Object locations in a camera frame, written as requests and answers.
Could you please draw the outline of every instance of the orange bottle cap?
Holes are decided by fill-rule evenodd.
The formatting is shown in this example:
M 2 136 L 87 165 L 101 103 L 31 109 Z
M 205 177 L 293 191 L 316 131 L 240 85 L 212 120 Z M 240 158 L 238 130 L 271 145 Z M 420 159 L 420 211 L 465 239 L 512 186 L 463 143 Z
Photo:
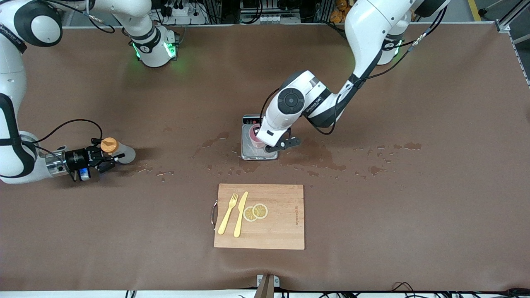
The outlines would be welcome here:
M 105 138 L 101 141 L 101 150 L 107 153 L 114 153 L 118 150 L 119 143 L 114 138 Z

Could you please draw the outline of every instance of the fork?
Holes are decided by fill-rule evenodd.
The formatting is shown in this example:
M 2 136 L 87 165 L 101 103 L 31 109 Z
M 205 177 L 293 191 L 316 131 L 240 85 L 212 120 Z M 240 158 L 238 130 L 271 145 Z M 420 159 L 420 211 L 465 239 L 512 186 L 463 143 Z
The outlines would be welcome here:
M 223 218 L 223 221 L 221 222 L 221 226 L 219 226 L 219 235 L 223 235 L 226 230 L 226 225 L 228 224 L 228 219 L 230 218 L 230 212 L 232 212 L 232 209 L 235 207 L 235 204 L 237 203 L 237 194 L 234 193 L 232 195 L 232 198 L 228 202 L 228 210 L 226 211 L 225 217 Z

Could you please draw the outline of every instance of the brown table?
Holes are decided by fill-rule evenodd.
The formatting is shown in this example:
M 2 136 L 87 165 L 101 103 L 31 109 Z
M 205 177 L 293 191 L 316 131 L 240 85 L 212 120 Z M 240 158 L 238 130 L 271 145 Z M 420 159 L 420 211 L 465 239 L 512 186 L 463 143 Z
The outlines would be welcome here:
M 303 146 L 269 162 L 238 158 L 241 117 L 301 69 L 336 92 L 354 64 L 338 34 L 192 28 L 179 60 L 158 69 L 126 43 L 66 30 L 60 45 L 24 54 L 21 129 L 43 136 L 88 118 L 138 156 L 88 183 L 1 185 L 0 290 L 240 288 L 263 273 L 307 291 L 398 281 L 417 290 L 530 287 L 530 91 L 493 24 L 441 25 L 365 84 L 333 135 L 301 119 Z M 73 124 L 43 145 L 82 147 L 95 136 L 90 124 Z M 303 184 L 306 249 L 214 249 L 219 183 Z

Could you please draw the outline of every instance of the white robotic arm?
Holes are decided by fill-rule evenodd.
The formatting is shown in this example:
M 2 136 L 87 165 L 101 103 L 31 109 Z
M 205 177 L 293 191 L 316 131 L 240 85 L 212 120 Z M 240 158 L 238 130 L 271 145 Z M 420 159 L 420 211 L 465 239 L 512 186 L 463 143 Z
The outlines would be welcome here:
M 80 1 L 72 5 L 84 10 L 85 3 Z M 162 66 L 175 57 L 175 51 L 170 50 L 175 34 L 152 23 L 148 16 L 150 0 L 90 0 L 89 3 L 91 10 L 110 12 L 123 24 L 145 65 Z M 50 47 L 59 43 L 63 36 L 61 19 L 57 10 L 43 0 L 0 0 L 0 33 L 1 180 L 11 184 L 28 183 L 76 170 L 83 180 L 90 166 L 103 172 L 115 161 L 132 161 L 134 151 L 125 150 L 128 147 L 122 145 L 123 150 L 109 156 L 98 147 L 102 142 L 98 139 L 81 150 L 66 151 L 63 147 L 53 154 L 43 154 L 36 147 L 36 136 L 20 132 L 17 115 L 26 91 L 22 61 L 25 44 Z
M 410 9 L 415 8 L 419 15 L 430 16 L 449 1 L 358 0 L 344 24 L 355 57 L 352 75 L 337 94 L 310 71 L 290 76 L 269 104 L 257 134 L 268 145 L 266 150 L 272 152 L 298 145 L 298 139 L 282 137 L 302 115 L 315 127 L 333 125 L 377 63 L 388 63 L 394 56 L 394 50 L 385 49 L 385 45 L 394 45 L 401 39 L 410 21 Z

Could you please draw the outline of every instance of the knife blade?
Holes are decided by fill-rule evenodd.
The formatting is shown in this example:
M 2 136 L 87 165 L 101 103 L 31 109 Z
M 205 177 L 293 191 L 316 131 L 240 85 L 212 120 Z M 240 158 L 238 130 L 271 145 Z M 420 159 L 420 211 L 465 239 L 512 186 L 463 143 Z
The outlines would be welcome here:
M 241 200 L 239 201 L 239 205 L 237 206 L 237 209 L 239 209 L 239 216 L 237 217 L 237 223 L 234 229 L 234 237 L 236 238 L 241 235 L 241 223 L 243 220 L 243 211 L 245 210 L 246 197 L 248 195 L 249 195 L 249 192 L 245 191 L 245 193 L 241 197 Z

